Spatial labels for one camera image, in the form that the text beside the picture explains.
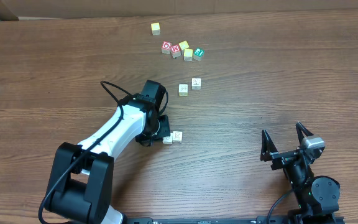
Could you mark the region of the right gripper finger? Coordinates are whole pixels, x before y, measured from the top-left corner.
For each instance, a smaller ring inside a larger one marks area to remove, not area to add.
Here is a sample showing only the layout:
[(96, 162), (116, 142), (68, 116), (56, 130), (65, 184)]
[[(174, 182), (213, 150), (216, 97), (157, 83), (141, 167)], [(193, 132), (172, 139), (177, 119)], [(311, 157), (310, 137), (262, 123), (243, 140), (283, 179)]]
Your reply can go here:
[(310, 137), (313, 137), (313, 133), (309, 131), (301, 122), (297, 122), (295, 127), (300, 145), (307, 142)]
[(278, 153), (277, 148), (275, 147), (271, 137), (268, 132), (263, 129), (261, 131), (262, 135), (262, 146), (260, 152), (260, 160), (261, 161), (271, 161), (273, 159), (273, 155)]

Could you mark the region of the white block single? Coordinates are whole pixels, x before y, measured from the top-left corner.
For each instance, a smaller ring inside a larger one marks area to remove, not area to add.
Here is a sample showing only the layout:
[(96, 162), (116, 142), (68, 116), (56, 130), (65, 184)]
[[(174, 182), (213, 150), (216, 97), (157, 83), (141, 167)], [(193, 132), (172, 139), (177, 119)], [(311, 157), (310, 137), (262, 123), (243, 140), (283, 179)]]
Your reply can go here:
[(173, 137), (172, 137), (172, 135), (164, 137), (162, 142), (163, 142), (164, 144), (173, 144)]

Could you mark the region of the white block row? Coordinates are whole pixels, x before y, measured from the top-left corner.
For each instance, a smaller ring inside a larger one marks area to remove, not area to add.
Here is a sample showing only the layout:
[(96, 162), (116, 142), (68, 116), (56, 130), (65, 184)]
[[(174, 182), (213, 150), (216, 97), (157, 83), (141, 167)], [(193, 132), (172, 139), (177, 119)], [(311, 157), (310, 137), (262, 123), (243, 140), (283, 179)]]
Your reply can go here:
[(192, 90), (200, 90), (201, 89), (201, 79), (200, 78), (192, 78), (191, 79), (191, 89)]
[(172, 142), (173, 143), (181, 143), (183, 139), (183, 133), (181, 131), (172, 132)]
[(188, 85), (187, 84), (179, 84), (178, 85), (178, 95), (179, 96), (188, 96)]

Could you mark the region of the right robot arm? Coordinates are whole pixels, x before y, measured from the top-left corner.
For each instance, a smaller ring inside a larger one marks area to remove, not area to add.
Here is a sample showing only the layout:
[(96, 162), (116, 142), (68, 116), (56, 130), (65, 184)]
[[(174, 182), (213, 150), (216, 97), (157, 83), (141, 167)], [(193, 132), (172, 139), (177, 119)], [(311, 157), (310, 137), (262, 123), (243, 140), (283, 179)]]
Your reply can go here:
[[(282, 170), (291, 185), (271, 206), (266, 217), (258, 218), (258, 223), (304, 223), (333, 224), (344, 223), (343, 217), (336, 217), (339, 210), (340, 183), (328, 176), (315, 176), (310, 165), (323, 153), (325, 141), (313, 134), (300, 122), (296, 123), (300, 145), (292, 151), (280, 153), (268, 132), (261, 131), (262, 147), (260, 160), (271, 161), (272, 170)], [(298, 208), (290, 210), (287, 216), (273, 216), (274, 208), (290, 194), (294, 194)]]

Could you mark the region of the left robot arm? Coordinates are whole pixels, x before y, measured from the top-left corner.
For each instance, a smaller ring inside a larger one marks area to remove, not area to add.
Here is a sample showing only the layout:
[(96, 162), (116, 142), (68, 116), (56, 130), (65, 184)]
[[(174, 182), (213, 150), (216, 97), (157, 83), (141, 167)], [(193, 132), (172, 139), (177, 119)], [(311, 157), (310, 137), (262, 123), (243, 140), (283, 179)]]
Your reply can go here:
[(115, 160), (135, 140), (149, 147), (170, 135), (168, 91), (147, 80), (140, 93), (117, 99), (113, 116), (93, 135), (78, 144), (62, 143), (54, 157), (43, 212), (60, 215), (68, 223), (127, 223), (127, 217), (111, 205)]

